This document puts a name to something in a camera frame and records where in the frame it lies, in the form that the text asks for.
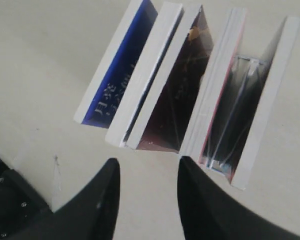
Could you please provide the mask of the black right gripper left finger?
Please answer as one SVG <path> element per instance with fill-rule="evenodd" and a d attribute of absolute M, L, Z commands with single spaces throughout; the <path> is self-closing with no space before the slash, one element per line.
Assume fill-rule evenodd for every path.
<path fill-rule="evenodd" d="M 108 159 L 93 179 L 52 216 L 31 228 L 29 240 L 111 240 L 120 204 L 121 172 Z"/>

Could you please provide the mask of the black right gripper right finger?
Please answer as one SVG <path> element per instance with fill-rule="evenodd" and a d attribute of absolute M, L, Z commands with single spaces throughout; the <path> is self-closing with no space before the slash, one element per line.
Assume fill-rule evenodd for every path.
<path fill-rule="evenodd" d="M 228 195 L 189 156 L 179 160 L 177 202 L 187 240 L 300 240 Z"/>

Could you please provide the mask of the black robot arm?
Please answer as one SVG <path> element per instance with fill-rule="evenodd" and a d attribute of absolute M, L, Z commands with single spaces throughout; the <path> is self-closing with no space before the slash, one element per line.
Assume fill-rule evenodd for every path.
<path fill-rule="evenodd" d="M 108 159 L 67 204 L 46 201 L 0 159 L 0 240 L 111 240 L 120 203 L 121 173 Z M 179 161 L 177 201 L 187 240 L 298 240 L 249 210 L 213 182 L 188 156 Z"/>

